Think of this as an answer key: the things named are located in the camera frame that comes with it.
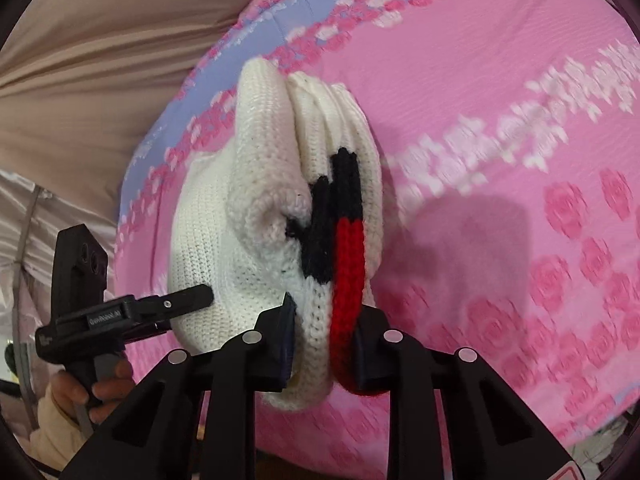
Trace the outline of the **person's left hand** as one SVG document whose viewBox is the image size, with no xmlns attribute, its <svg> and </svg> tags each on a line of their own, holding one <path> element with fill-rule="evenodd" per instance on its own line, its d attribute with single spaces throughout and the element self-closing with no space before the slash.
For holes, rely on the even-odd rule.
<svg viewBox="0 0 640 480">
<path fill-rule="evenodd" d="M 114 376 L 92 385 L 91 394 L 102 402 L 88 411 L 94 424 L 102 424 L 111 412 L 134 390 L 134 370 L 126 359 L 119 360 Z M 66 370 L 54 374 L 50 381 L 51 396 L 56 406 L 73 422 L 77 422 L 76 406 L 86 406 L 90 400 L 88 391 Z"/>
</svg>

